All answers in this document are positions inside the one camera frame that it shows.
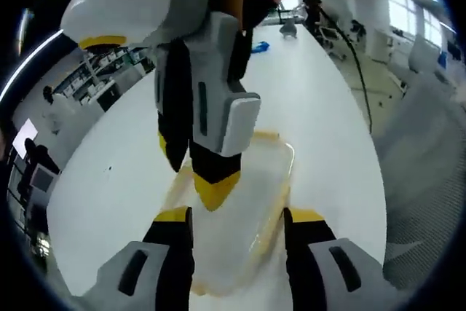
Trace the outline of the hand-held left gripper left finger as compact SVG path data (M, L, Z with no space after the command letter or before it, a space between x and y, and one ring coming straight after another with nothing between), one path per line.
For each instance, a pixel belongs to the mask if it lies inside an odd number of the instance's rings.
M89 310L188 310L193 278L192 208L162 211L142 241L99 269L85 293Z

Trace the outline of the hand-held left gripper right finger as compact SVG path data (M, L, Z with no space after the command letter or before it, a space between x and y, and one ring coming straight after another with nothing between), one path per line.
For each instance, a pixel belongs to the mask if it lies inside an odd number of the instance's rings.
M285 208L286 270L294 310L381 310L382 267L313 210Z

